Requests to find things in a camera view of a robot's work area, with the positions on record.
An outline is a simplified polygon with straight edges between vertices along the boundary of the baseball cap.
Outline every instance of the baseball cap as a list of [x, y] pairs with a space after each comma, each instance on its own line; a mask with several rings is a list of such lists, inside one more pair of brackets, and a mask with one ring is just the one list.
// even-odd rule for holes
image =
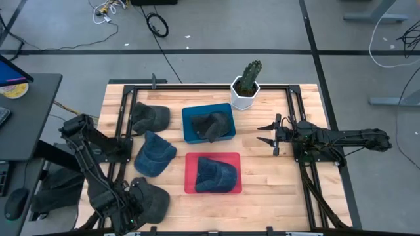
[[197, 193], [228, 193], [234, 189], [237, 181], [238, 173], [231, 164], [205, 157], [198, 159]]
[[137, 102], [131, 112], [133, 127], [132, 129], [142, 135], [146, 130], [160, 132], [169, 126], [171, 111], [165, 106], [147, 106], [142, 102]]
[[157, 134], [146, 131], [146, 140], [135, 159], [134, 167], [145, 176], [156, 177], [175, 158], [177, 149]]
[[229, 116], [225, 112], [217, 111], [203, 115], [192, 115], [192, 128], [199, 138], [214, 142], [216, 138], [230, 131]]
[[168, 210], [169, 194], [160, 187], [149, 184], [144, 177], [131, 181], [130, 193], [143, 206], [139, 222], [158, 224], [163, 221]]

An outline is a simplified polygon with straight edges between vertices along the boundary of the computer mouse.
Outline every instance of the computer mouse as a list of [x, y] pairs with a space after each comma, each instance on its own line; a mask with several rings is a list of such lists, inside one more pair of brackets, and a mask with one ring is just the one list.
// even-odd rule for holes
[[24, 211], [26, 199], [29, 191], [25, 188], [14, 190], [6, 201], [5, 218], [8, 220], [16, 220]]

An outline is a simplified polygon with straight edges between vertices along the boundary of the cactus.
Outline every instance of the cactus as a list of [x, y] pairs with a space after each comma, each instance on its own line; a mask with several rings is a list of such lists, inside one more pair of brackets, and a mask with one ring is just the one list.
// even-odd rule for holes
[[263, 65], [259, 60], [255, 60], [248, 64], [248, 66], [243, 71], [243, 75], [238, 83], [238, 86], [236, 87], [240, 96], [254, 95], [254, 82], [262, 68]]

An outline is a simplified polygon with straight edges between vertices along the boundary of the desk leg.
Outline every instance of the desk leg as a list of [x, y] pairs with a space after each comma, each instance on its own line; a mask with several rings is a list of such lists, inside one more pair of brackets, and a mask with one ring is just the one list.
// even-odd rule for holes
[[58, 164], [62, 167], [80, 172], [79, 163], [77, 163], [76, 158], [72, 154], [62, 151], [61, 149], [42, 140], [38, 142], [34, 156], [44, 158], [47, 161]]

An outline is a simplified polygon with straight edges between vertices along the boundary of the white cable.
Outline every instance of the white cable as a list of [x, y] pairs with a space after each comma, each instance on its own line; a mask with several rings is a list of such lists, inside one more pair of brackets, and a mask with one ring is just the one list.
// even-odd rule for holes
[[383, 67], [383, 68], [395, 68], [395, 67], [398, 67], [398, 66], [410, 66], [410, 65], [413, 65], [413, 64], [416, 64], [416, 63], [418, 63], [418, 62], [420, 62], [420, 59], [418, 59], [418, 60], [415, 60], [414, 62], [411, 62], [411, 63], [408, 63], [408, 64], [398, 64], [398, 65], [393, 65], [393, 66], [385, 66], [385, 65], [382, 65], [382, 64], [380, 64], [380, 63], [378, 63], [375, 59], [374, 59], [374, 57], [373, 57], [373, 55], [372, 55], [372, 52], [371, 52], [371, 47], [372, 47], [372, 42], [373, 42], [373, 37], [375, 36], [375, 32], [376, 32], [376, 28], [378, 28], [378, 25], [379, 25], [379, 23], [380, 23], [380, 21], [382, 20], [382, 18], [384, 17], [384, 15], [388, 12], [388, 10], [380, 17], [380, 19], [378, 20], [378, 23], [376, 23], [376, 26], [375, 26], [375, 28], [373, 29], [373, 33], [372, 33], [372, 37], [371, 37], [371, 39], [370, 39], [370, 44], [369, 44], [369, 54], [370, 54], [370, 57], [372, 58], [372, 60], [378, 65], [378, 66], [381, 66], [381, 67]]
[[[96, 6], [94, 9], [93, 9], [93, 22], [95, 23], [95, 24], [102, 24], [102, 23], [105, 23], [106, 22], [106, 20], [103, 20], [103, 21], [101, 21], [101, 22], [97, 22], [95, 19], [96, 19], [96, 12], [97, 12], [97, 9], [99, 8], [99, 7], [101, 7], [101, 6], [103, 6], [103, 5], [106, 5], [106, 4], [108, 4], [110, 2], [110, 0], [107, 0], [107, 1], [105, 1], [105, 3], [103, 3], [103, 4], [101, 4], [101, 5], [98, 5], [98, 6]], [[113, 3], [111, 3], [111, 5], [108, 7], [110, 10], [111, 10], [111, 13], [112, 14], [117, 14], [117, 9], [115, 8], [115, 6], [121, 6], [121, 4], [119, 4], [119, 3], [117, 3], [116, 1], [114, 1]]]

